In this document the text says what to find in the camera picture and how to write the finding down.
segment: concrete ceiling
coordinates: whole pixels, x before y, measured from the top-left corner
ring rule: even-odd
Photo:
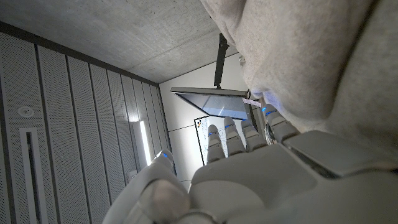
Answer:
[[[157,83],[215,62],[220,33],[199,0],[0,0],[0,21]]]

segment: robotic hand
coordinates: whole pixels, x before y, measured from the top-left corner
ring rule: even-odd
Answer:
[[[398,164],[319,131],[300,134],[272,105],[264,116],[278,142],[267,145],[242,121],[243,147],[224,119],[228,158],[208,128],[208,164],[189,193],[162,151],[122,191],[108,223],[397,223]]]

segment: blue led light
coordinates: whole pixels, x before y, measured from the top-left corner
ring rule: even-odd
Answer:
[[[269,115],[270,113],[273,113],[273,112],[276,112],[276,111],[270,111],[270,112],[267,112],[267,113],[266,113],[266,115]]]

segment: fluorescent light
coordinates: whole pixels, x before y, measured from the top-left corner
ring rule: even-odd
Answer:
[[[152,163],[152,161],[150,159],[147,131],[145,130],[144,121],[141,121],[139,125],[141,127],[142,144],[144,145],[145,158],[147,159],[147,165],[149,166]]]
[[[218,116],[221,114],[221,112],[223,112],[225,106],[222,107],[222,109],[220,110],[220,113],[218,114]]]

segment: wall panel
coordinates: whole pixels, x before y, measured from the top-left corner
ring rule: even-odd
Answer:
[[[136,95],[138,117],[140,121],[143,121],[145,119],[148,119],[148,114],[144,98],[144,90],[142,89],[142,83],[140,81],[133,80],[132,84],[134,86],[134,94]],[[153,159],[155,157],[155,151],[154,151],[154,143],[152,142],[152,138],[150,136],[151,132],[149,125],[146,125],[146,131],[148,135],[149,153],[151,158]]]
[[[132,146],[134,149],[134,155],[136,156],[137,171],[139,172],[141,170],[141,167],[139,165],[138,151],[137,151],[137,144],[136,144],[136,139],[135,139],[135,134],[134,134],[134,128],[132,127],[132,122],[139,121],[136,96],[134,94],[134,87],[132,86],[131,78],[126,77],[124,75],[122,75],[121,78],[122,78],[124,99],[126,100],[127,115],[128,115],[129,122],[130,122],[129,125],[130,125],[130,131],[131,131]]]
[[[109,193],[88,63],[68,57],[76,123],[93,223],[109,210]]]
[[[116,134],[114,123],[111,94],[109,92],[106,70],[96,65],[90,65],[90,68],[99,134],[105,158],[105,169],[108,174],[111,201],[114,202],[126,185],[123,176],[118,135]]]
[[[137,167],[132,148],[129,119],[127,117],[121,77],[117,73],[108,71],[108,81],[116,122],[116,131],[118,132],[124,175],[126,180],[128,180],[128,173],[137,170]]]
[[[61,222],[89,223],[65,56],[39,47],[39,57]]]
[[[42,95],[40,94],[34,45],[0,33],[0,76],[16,221],[17,223],[29,223],[19,128],[35,127],[40,147],[48,221],[56,223],[49,149],[45,134]],[[30,118],[20,116],[18,109],[21,106],[32,108],[34,115]]]
[[[162,150],[168,150],[169,147],[167,145],[167,131],[164,127],[163,123],[163,113],[162,113],[162,105],[159,99],[159,94],[158,94],[158,88],[154,86],[150,86],[150,92],[152,94],[152,101],[154,103],[154,110],[155,110],[155,115],[156,115],[156,123],[157,123],[157,129],[159,131],[159,137],[160,137],[160,146],[162,147]]]
[[[8,203],[8,189],[6,166],[2,147],[2,135],[0,126],[0,223],[11,223],[10,207]]]
[[[152,101],[152,93],[150,91],[149,85],[146,83],[142,84],[142,89],[144,90],[144,97],[145,97],[145,104],[146,104],[147,113],[148,113],[150,133],[152,136],[152,142],[154,144],[154,153],[155,153],[155,155],[157,155],[162,150],[162,147],[160,146],[160,137],[159,137],[159,131],[157,129],[154,103]]]
[[[165,137],[166,137],[166,142],[167,142],[167,149],[171,150],[171,145],[170,145],[170,139],[169,139],[169,129],[167,127],[167,122],[166,122],[166,117],[163,109],[163,101],[162,101],[162,96],[160,95],[160,88],[156,88],[157,91],[157,97],[159,99],[159,104],[160,104],[160,112],[162,113],[162,121],[163,121],[163,127],[165,130]]]

